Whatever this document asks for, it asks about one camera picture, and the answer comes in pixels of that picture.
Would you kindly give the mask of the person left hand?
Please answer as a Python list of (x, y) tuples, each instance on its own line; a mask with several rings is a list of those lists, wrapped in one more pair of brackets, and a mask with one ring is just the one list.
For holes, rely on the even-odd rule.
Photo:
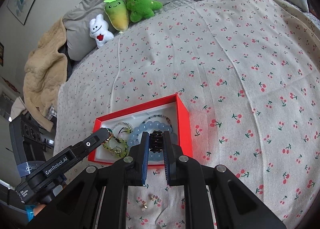
[(46, 207), (45, 204), (39, 204), (39, 205), (35, 206), (35, 207), (33, 208), (33, 214), (34, 214), (34, 216), (36, 216), (37, 214), (39, 214), (45, 207)]

